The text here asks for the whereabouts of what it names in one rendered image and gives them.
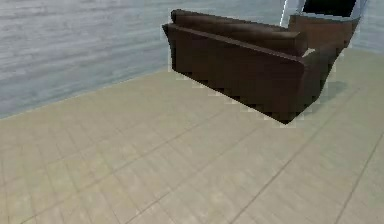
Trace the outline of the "dark brown leather sofa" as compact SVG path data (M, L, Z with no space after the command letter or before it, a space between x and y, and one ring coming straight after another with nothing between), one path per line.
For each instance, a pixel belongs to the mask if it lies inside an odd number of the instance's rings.
M182 9L162 26L172 69L283 124L315 102L338 42L311 47L285 27Z

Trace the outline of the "brown wooden cabinet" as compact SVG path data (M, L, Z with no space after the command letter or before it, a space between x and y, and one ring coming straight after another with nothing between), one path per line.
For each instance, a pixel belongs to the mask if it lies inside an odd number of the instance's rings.
M360 18L336 20L294 14L290 16L288 29L304 32L310 48L318 48L329 43L338 43L346 48L359 22Z

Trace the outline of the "white framed window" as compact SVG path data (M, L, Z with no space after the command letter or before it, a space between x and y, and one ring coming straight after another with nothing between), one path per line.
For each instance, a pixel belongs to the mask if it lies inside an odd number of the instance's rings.
M287 27L289 17L352 21L361 18L368 0L284 0L279 25Z

